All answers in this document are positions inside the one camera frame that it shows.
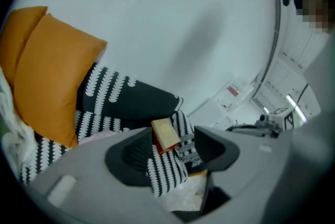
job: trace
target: black and white patterned fabric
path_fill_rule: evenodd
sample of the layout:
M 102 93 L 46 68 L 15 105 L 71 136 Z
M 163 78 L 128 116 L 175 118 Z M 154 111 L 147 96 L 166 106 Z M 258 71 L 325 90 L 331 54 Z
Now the black and white patterned fabric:
M 84 138 L 101 131 L 124 132 L 147 126 L 150 126 L 149 121 L 135 122 L 117 118 L 112 119 L 87 111 L 83 113 L 76 111 L 75 130 L 78 134 L 79 144 Z M 30 164 L 22 166 L 21 181 L 24 184 L 29 184 L 39 173 L 43 172 L 51 163 L 58 160 L 69 150 L 71 149 L 59 143 L 41 138 Z M 159 197 L 185 182 L 188 173 L 177 150 L 159 155 L 156 146 L 153 145 L 153 159 L 148 160 L 148 175 L 154 196 Z
M 77 93 L 77 110 L 132 121 L 167 118 L 178 111 L 182 103 L 181 97 L 97 63 Z
M 188 175 L 178 151 L 160 155 L 156 145 L 152 145 L 152 152 L 153 158 L 148 159 L 148 175 L 153 195 L 159 197 L 184 183 Z
M 176 150 L 186 166 L 189 175 L 201 173 L 206 170 L 205 163 L 201 160 L 194 145 L 194 129 L 185 114 L 179 110 L 170 117 L 171 124 L 181 139 L 180 147 Z
M 188 174 L 206 169 L 194 147 L 193 128 L 179 110 L 182 102 L 180 97 L 94 64 L 78 91 L 74 123 L 78 143 L 101 131 L 129 131 L 149 127 L 155 119 L 169 118 L 181 138 L 181 146 L 166 155 L 173 155 L 170 162 L 162 155 L 150 161 L 154 166 L 148 163 L 154 195 L 160 196 L 184 182 Z M 32 161 L 22 166 L 21 181 L 28 184 L 69 150 L 40 138 Z

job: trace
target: white ceiling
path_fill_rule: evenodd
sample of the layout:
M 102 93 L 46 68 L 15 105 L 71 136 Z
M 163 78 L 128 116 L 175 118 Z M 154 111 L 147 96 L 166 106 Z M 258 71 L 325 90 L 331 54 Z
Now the white ceiling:
M 310 29 L 296 15 L 291 1 L 288 7 L 281 1 L 281 24 L 277 43 L 277 52 L 272 60 L 266 80 L 262 83 L 254 100 L 260 107 L 269 111 L 288 107 L 285 96 L 290 94 L 295 101 L 304 89 L 307 81 L 303 72 L 312 63 L 324 47 L 328 34 Z M 310 87 L 306 88 L 299 105 L 307 119 L 320 113 L 320 107 Z

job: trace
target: white fabric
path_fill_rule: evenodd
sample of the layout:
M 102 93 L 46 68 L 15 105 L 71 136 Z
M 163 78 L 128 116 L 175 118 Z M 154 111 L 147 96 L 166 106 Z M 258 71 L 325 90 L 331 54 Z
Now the white fabric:
M 26 125 L 15 111 L 12 92 L 1 67 L 0 88 L 0 114 L 10 130 L 2 136 L 2 150 L 12 172 L 19 179 L 21 165 L 29 162 L 37 143 L 34 130 Z
M 84 143 L 88 143 L 88 142 L 92 142 L 92 141 L 95 141 L 95 140 L 99 140 L 99 139 L 102 139 L 102 138 L 108 138 L 108 137 L 111 137 L 111 136 L 117 135 L 117 134 L 120 134 L 120 133 L 109 131 L 109 130 L 102 131 L 102 132 L 99 132 L 99 133 L 97 133 L 95 135 L 92 135 L 90 137 L 84 138 L 82 141 L 79 142 L 79 145 L 84 144 Z

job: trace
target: cable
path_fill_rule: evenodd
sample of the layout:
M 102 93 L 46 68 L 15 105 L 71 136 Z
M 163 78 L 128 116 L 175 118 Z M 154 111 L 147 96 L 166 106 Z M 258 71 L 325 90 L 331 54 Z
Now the cable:
M 293 111 L 295 111 L 296 106 L 298 106 L 298 103 L 299 103 L 301 97 L 303 96 L 303 94 L 304 94 L 304 92 L 305 92 L 305 90 L 306 90 L 307 87 L 308 87 L 308 84 L 305 85 L 304 89 L 303 89 L 302 92 L 300 93 L 300 95 L 299 95 L 299 97 L 298 97 L 298 100 L 297 100 L 297 103 L 296 103 L 296 105 L 295 105 Z

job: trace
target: person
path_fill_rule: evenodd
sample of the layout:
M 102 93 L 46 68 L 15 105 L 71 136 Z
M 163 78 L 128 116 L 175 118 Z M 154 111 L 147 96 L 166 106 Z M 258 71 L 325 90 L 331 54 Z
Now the person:
M 315 28 L 330 33 L 335 27 L 335 0 L 294 0 L 297 14 Z

